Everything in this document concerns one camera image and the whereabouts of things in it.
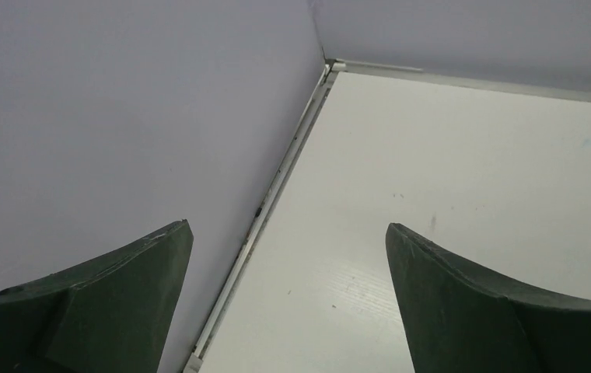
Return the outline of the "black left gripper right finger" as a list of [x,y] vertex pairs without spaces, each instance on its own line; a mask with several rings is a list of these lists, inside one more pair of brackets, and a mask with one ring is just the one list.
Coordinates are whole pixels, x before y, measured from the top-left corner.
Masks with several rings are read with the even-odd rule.
[[591,372],[591,300],[507,277],[398,223],[385,244],[417,372]]

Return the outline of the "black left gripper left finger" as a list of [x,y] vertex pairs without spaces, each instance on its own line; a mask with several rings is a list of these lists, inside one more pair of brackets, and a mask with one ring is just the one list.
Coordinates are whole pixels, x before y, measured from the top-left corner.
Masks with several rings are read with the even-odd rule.
[[155,372],[194,236],[185,220],[0,291],[0,372]]

